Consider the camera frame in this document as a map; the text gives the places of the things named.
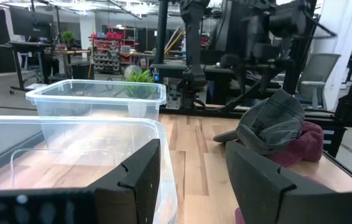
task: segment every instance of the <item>gray office chair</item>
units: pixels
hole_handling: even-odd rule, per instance
[[[300,76],[295,98],[303,105],[311,105],[317,110],[320,104],[327,109],[324,97],[324,87],[338,61],[338,54],[311,54],[306,67]]]

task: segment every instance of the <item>wooden table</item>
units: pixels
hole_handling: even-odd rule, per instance
[[[169,114],[160,114],[159,120],[166,130],[170,149],[178,198],[177,223],[235,223],[234,211],[238,204],[228,177],[225,146],[212,139],[216,134],[234,129],[239,120]],[[111,131],[114,138],[130,135],[108,128],[106,131]],[[84,129],[85,132],[97,136],[103,130],[94,126],[92,130]],[[84,138],[86,136],[80,133],[73,136],[69,144],[80,146]],[[78,155],[56,157],[64,159],[68,165],[50,167],[47,165],[52,162],[50,154],[42,156],[40,153],[43,152],[28,152],[15,160],[17,187],[28,188],[31,184],[40,188],[83,187],[113,168],[74,166],[80,160]],[[319,162],[299,162],[291,169],[335,191],[352,191],[352,178],[325,157]],[[9,173],[9,166],[0,168],[0,189],[9,187]]]

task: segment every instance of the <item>plastic storage bin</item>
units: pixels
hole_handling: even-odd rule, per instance
[[[150,119],[0,116],[0,190],[86,187],[155,138],[161,171],[154,223],[175,223],[167,138]]]
[[[116,116],[158,120],[166,87],[158,83],[63,80],[25,94],[39,116]]]

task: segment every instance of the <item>storage rack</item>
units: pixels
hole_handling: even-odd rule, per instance
[[[101,73],[119,73],[121,59],[119,49],[121,39],[109,37],[90,37],[93,47],[93,61],[95,71]]]

